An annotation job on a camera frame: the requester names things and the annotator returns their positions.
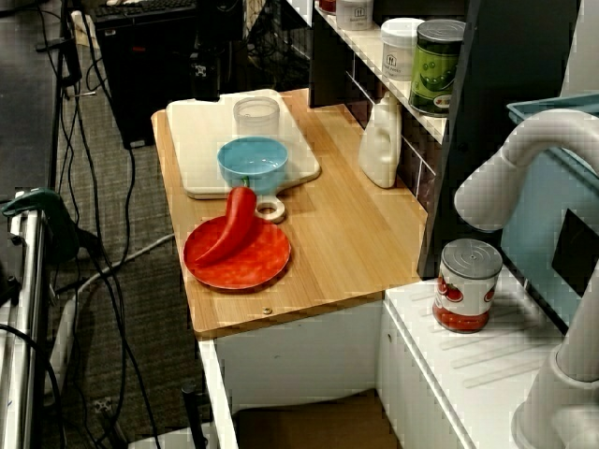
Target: clear plastic cup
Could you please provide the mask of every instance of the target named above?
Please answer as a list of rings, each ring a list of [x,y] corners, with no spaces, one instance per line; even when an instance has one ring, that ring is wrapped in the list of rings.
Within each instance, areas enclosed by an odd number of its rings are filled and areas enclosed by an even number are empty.
[[[279,104],[266,96],[255,96],[238,101],[233,115],[239,136],[279,136]]]

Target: lid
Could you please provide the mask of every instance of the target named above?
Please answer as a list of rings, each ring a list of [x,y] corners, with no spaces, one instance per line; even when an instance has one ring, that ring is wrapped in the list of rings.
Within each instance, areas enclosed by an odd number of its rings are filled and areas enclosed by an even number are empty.
[[[435,19],[418,26],[418,36],[438,44],[461,42],[464,38],[466,23],[450,19]]]
[[[421,19],[391,19],[381,26],[381,39],[394,47],[414,47],[416,29],[423,23]]]
[[[447,269],[466,279],[489,279],[498,274],[502,256],[488,243],[474,239],[459,239],[448,243],[441,260]]]

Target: white cabinet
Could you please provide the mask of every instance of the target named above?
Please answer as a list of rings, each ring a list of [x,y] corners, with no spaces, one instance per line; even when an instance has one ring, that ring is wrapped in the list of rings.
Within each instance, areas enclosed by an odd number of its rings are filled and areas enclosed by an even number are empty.
[[[506,269],[478,333],[440,327],[433,296],[434,282],[419,282],[384,301],[200,342],[220,447],[239,447],[239,411],[375,388],[403,449],[515,448],[511,417],[561,333]]]

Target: canned tomatoes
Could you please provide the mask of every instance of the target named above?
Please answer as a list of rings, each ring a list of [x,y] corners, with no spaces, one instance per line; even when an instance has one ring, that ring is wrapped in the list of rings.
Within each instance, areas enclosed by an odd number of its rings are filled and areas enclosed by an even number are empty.
[[[441,255],[432,312],[439,324],[455,332],[476,332],[489,320],[495,284],[503,266],[488,243],[459,239]]]

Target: white plastic bottle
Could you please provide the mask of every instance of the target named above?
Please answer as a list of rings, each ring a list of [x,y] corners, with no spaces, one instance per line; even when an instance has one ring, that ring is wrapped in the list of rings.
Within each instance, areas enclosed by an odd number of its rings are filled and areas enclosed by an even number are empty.
[[[395,185],[400,162],[402,117],[397,98],[387,92],[373,108],[359,145],[358,164],[372,182],[388,189]]]

